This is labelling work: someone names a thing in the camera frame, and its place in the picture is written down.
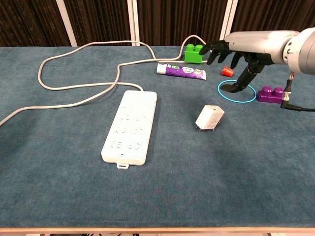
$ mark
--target red cup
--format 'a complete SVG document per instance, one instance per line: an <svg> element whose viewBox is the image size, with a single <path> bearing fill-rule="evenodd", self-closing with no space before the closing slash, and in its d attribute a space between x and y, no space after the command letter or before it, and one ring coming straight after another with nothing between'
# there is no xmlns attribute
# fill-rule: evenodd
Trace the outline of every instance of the red cup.
<svg viewBox="0 0 315 236"><path fill-rule="evenodd" d="M221 74L227 77L232 77L234 74L234 71L231 68L226 66L225 68L223 68Z"/></svg>

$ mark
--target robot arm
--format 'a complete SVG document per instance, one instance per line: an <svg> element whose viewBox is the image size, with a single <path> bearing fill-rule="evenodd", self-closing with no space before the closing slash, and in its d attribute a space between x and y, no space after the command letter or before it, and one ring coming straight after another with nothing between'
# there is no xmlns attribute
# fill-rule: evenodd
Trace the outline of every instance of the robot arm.
<svg viewBox="0 0 315 236"><path fill-rule="evenodd" d="M233 32L224 40L206 44L199 54L203 55L210 50L207 64L211 64L217 56L218 62L221 63L231 53L235 53L231 63L232 69L241 57L248 63L236 83L221 86L222 90L228 92L242 91L265 65L287 64L292 72L315 75L315 28L302 32Z"/></svg>

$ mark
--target toothpaste cap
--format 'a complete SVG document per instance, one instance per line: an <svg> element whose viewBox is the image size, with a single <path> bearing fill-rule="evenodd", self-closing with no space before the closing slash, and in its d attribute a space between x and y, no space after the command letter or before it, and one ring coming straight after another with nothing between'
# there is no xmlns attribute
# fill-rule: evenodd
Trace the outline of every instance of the toothpaste cap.
<svg viewBox="0 0 315 236"><path fill-rule="evenodd" d="M157 74L165 75L167 64L157 64Z"/></svg>

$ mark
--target toothpaste tube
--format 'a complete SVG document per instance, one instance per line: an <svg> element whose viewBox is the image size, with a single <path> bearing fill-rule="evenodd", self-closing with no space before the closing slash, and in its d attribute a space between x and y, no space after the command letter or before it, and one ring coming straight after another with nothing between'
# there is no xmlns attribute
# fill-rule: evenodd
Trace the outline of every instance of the toothpaste tube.
<svg viewBox="0 0 315 236"><path fill-rule="evenodd" d="M204 70L192 69L190 67L169 64L158 63L157 74L206 80L206 72Z"/></svg>

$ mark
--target green lego block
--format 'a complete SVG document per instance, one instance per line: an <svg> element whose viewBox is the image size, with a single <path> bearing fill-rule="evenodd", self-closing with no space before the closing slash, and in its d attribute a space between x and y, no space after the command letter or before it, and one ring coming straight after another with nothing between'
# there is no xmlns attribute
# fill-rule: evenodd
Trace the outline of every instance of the green lego block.
<svg viewBox="0 0 315 236"><path fill-rule="evenodd" d="M192 44L188 44L185 50L185 62L186 63L202 63L202 55L199 55L200 49L202 49L202 45L198 44L196 46Z"/></svg>

